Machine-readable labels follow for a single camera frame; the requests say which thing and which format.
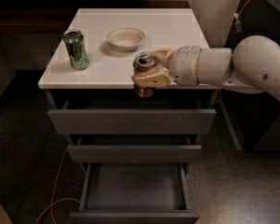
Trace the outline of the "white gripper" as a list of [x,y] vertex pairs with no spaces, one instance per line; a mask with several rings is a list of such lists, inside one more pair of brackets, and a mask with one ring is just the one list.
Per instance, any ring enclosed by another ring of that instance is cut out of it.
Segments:
[[195,87],[199,84],[196,70],[201,50],[199,46],[153,50],[158,65],[133,75],[132,81],[140,87],[162,88],[171,83],[172,76],[178,86]]

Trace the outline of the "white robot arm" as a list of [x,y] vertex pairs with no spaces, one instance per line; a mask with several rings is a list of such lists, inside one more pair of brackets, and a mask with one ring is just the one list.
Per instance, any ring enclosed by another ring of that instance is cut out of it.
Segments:
[[132,76],[139,87],[204,84],[241,93],[265,91],[280,102],[280,46],[265,36],[247,37],[235,49],[183,46],[142,52],[135,60],[144,65],[155,62]]

